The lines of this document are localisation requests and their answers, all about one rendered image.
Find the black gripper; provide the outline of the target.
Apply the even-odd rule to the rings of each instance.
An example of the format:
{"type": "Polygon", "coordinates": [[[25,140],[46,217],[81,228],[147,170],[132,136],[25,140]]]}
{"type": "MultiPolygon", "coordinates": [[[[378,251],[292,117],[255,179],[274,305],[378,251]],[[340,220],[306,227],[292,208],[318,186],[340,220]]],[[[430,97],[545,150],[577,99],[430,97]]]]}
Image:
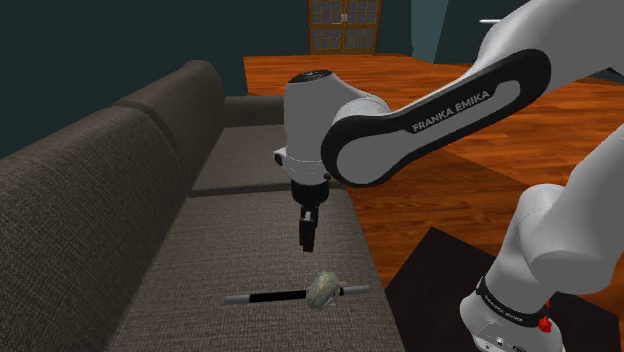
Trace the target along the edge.
{"type": "Polygon", "coordinates": [[[299,219],[299,243],[304,252],[314,250],[315,234],[318,225],[318,206],[329,196],[329,182],[317,185],[304,185],[291,181],[292,198],[301,206],[299,219]]]}

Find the green mottled stone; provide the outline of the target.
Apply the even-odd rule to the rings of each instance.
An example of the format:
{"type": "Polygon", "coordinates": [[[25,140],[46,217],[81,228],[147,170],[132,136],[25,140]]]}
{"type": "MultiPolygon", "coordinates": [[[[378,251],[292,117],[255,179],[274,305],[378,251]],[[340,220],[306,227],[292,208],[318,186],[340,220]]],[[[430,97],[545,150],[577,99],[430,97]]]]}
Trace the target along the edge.
{"type": "Polygon", "coordinates": [[[340,294],[340,281],[333,272],[321,272],[308,288],[305,296],[311,310],[321,310],[340,294]]]}

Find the grey and black rod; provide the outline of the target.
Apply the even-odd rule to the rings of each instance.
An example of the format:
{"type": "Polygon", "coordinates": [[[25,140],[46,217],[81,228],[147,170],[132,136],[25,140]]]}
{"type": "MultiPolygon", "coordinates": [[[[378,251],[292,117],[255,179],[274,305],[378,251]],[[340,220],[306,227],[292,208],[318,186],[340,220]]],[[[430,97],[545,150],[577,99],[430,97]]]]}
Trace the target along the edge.
{"type": "MultiPolygon", "coordinates": [[[[339,296],[350,296],[367,294],[370,292],[368,285],[363,286],[343,286],[338,288],[339,296]]],[[[226,296],[223,302],[226,305],[286,301],[286,300],[302,300],[305,299],[307,290],[281,291],[268,293],[254,293],[244,295],[226,296]]]]}

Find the grey fabric sofa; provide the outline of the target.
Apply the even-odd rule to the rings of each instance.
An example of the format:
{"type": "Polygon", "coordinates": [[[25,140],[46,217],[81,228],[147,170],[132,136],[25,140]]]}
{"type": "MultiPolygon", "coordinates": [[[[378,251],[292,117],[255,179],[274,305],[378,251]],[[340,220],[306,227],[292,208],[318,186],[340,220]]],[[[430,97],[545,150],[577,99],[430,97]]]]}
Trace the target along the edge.
{"type": "Polygon", "coordinates": [[[197,60],[0,159],[0,352],[405,352],[340,185],[301,250],[283,123],[197,60]],[[223,302],[321,272],[370,292],[223,302]]]}

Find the brown wooden glazed door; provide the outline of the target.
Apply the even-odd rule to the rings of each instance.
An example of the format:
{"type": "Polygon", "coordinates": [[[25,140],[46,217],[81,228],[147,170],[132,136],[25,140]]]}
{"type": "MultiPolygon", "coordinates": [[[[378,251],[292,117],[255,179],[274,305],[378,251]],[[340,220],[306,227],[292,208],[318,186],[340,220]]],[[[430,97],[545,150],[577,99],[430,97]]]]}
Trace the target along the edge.
{"type": "Polygon", "coordinates": [[[308,0],[311,55],[375,54],[383,0],[308,0]]]}

